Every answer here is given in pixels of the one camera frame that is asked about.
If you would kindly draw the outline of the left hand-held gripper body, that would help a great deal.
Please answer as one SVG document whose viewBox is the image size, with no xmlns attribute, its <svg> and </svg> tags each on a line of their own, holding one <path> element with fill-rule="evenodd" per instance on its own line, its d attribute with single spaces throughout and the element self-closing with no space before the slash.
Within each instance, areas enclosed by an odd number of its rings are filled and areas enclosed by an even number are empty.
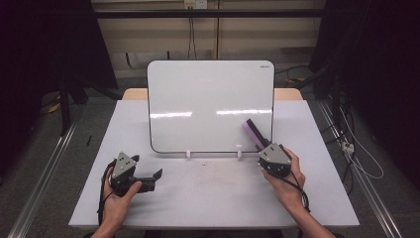
<svg viewBox="0 0 420 238">
<path fill-rule="evenodd" d="M 155 182 L 146 181 L 146 178 L 136 178 L 134 176 L 136 164 L 127 154 L 123 152 L 119 154 L 116 159 L 113 174 L 111 175 L 111 187 L 115 194 L 124 196 L 137 181 L 142 183 L 138 193 L 155 190 Z"/>
</svg>

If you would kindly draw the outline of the black horizontal frame bar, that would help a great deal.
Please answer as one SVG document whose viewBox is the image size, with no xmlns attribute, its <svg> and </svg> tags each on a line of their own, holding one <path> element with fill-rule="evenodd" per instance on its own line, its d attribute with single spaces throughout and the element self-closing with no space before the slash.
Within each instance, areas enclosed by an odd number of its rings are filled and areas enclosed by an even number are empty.
<svg viewBox="0 0 420 238">
<path fill-rule="evenodd" d="M 136 10 L 136 11 L 97 11 L 100 19 L 135 18 L 312 18 L 323 17 L 326 10 L 285 9 L 285 10 Z"/>
</svg>

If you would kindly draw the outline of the wooden table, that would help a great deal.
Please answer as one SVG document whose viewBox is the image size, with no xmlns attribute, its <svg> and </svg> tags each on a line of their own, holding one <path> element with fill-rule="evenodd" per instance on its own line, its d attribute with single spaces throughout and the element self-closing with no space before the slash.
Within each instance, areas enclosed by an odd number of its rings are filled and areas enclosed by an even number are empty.
<svg viewBox="0 0 420 238">
<path fill-rule="evenodd" d="M 148 90 L 146 88 L 129 88 L 123 94 L 123 100 L 147 100 Z M 295 88 L 276 88 L 274 90 L 275 100 L 302 100 L 303 97 Z"/>
</svg>

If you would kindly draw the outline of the black curtain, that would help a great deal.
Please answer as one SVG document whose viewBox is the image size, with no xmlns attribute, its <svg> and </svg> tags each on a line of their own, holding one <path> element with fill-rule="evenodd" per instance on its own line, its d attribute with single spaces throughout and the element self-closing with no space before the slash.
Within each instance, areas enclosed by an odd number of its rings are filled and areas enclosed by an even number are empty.
<svg viewBox="0 0 420 238">
<path fill-rule="evenodd" d="M 0 174 L 62 80 L 78 102 L 84 87 L 117 86 L 91 0 L 0 0 Z"/>
<path fill-rule="evenodd" d="M 420 0 L 326 0 L 309 68 L 340 78 L 397 167 L 420 186 Z"/>
</svg>

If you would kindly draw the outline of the black stand leg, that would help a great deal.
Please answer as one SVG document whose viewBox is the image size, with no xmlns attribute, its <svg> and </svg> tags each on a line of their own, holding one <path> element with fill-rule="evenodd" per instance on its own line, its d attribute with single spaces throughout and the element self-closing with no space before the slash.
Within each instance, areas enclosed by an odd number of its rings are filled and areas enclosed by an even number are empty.
<svg viewBox="0 0 420 238">
<path fill-rule="evenodd" d="M 64 136 L 68 131 L 71 123 L 70 110 L 68 103 L 68 88 L 65 77 L 62 76 L 59 80 L 59 99 L 61 107 L 61 136 Z"/>
</svg>

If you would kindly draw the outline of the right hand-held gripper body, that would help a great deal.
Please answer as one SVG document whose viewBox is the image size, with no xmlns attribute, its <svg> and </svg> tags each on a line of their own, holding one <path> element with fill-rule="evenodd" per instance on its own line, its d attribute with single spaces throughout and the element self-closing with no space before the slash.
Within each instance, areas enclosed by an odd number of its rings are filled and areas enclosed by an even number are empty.
<svg viewBox="0 0 420 238">
<path fill-rule="evenodd" d="M 282 145 L 270 144 L 259 152 L 259 164 L 273 177 L 285 179 L 291 171 L 291 157 Z"/>
</svg>

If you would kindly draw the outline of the person's left hand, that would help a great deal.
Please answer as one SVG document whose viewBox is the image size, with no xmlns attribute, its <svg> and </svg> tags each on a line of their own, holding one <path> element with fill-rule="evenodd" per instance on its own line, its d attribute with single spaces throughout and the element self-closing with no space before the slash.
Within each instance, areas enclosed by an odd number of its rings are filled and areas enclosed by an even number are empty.
<svg viewBox="0 0 420 238">
<path fill-rule="evenodd" d="M 113 167 L 111 167 L 108 170 L 104 181 L 105 202 L 102 223 L 104 221 L 113 221 L 123 224 L 126 219 L 131 200 L 141 188 L 142 183 L 140 181 L 137 181 L 130 187 L 130 189 L 124 196 L 120 197 L 114 193 L 110 185 L 109 179 L 111 174 L 113 173 L 113 170 Z"/>
</svg>

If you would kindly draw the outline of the white table cover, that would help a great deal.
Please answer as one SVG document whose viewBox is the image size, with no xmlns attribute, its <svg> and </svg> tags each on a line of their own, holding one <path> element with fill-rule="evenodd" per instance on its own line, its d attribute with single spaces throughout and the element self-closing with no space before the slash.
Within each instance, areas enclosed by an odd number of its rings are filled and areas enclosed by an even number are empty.
<svg viewBox="0 0 420 238">
<path fill-rule="evenodd" d="M 326 226 L 359 225 L 307 102 L 275 102 L 273 135 L 275 142 L 300 159 L 312 215 Z M 295 224 L 263 178 L 256 156 L 185 159 L 157 154 L 150 146 L 147 102 L 122 100 L 116 105 L 70 226 L 88 229 L 97 225 L 101 178 L 121 152 L 139 156 L 139 177 L 162 172 L 154 191 L 134 197 L 125 221 L 129 228 L 265 229 Z"/>
</svg>

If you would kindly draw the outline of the aluminium floor rail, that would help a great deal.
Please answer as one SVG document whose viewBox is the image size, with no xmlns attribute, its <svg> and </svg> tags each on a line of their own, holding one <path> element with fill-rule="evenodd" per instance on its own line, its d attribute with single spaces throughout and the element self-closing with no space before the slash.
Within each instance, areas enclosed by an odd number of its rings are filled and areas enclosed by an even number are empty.
<svg viewBox="0 0 420 238">
<path fill-rule="evenodd" d="M 340 130 L 334 125 L 333 113 L 327 102 L 318 102 L 320 110 L 322 111 L 325 120 L 327 121 L 330 129 L 338 142 L 339 147 L 342 147 L 342 142 L 347 142 L 348 139 L 345 135 L 340 133 Z M 389 209 L 379 196 L 374 188 L 371 177 L 366 173 L 363 166 L 360 164 L 356 154 L 350 154 L 343 151 L 346 161 L 350 164 L 351 171 L 355 180 L 360 185 L 369 206 L 371 207 L 379 225 L 381 226 L 387 238 L 403 238 L 400 230 L 398 229 L 394 218 L 392 217 Z"/>
<path fill-rule="evenodd" d="M 59 137 L 56 146 L 46 164 L 36 186 L 23 206 L 7 238 L 25 238 L 31 224 L 41 206 L 45 194 L 50 186 L 53 176 L 59 166 L 62 156 L 70 143 L 74 131 L 83 114 L 83 108 L 75 109 L 72 121 L 67 125 L 66 131 Z"/>
</svg>

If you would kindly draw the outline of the person's right hand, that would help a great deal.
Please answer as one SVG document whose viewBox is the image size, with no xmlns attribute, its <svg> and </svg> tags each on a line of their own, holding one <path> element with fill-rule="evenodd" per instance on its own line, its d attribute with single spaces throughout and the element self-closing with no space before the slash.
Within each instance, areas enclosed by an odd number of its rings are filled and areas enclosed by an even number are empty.
<svg viewBox="0 0 420 238">
<path fill-rule="evenodd" d="M 300 170 L 299 158 L 288 148 L 285 151 L 291 157 L 291 174 L 286 179 L 302 188 L 305 184 L 305 175 Z M 265 170 L 262 170 L 262 174 L 273 187 L 278 201 L 290 214 L 302 213 L 305 210 L 302 193 L 297 188 L 281 179 L 271 176 Z"/>
</svg>

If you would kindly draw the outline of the white whiteboard with black rim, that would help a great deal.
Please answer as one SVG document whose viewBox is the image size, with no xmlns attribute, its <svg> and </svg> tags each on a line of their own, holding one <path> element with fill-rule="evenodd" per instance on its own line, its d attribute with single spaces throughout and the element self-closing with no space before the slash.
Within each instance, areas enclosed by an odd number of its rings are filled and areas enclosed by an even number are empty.
<svg viewBox="0 0 420 238">
<path fill-rule="evenodd" d="M 150 138 L 158 153 L 250 153 L 248 120 L 272 138 L 269 60 L 154 60 L 147 68 Z"/>
</svg>

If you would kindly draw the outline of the white wall socket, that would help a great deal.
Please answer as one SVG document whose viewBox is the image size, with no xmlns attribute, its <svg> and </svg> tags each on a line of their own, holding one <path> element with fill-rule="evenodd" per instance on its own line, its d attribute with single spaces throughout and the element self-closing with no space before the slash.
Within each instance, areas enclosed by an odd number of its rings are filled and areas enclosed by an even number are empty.
<svg viewBox="0 0 420 238">
<path fill-rule="evenodd" d="M 207 0 L 183 0 L 185 9 L 204 10 L 208 8 Z"/>
</svg>

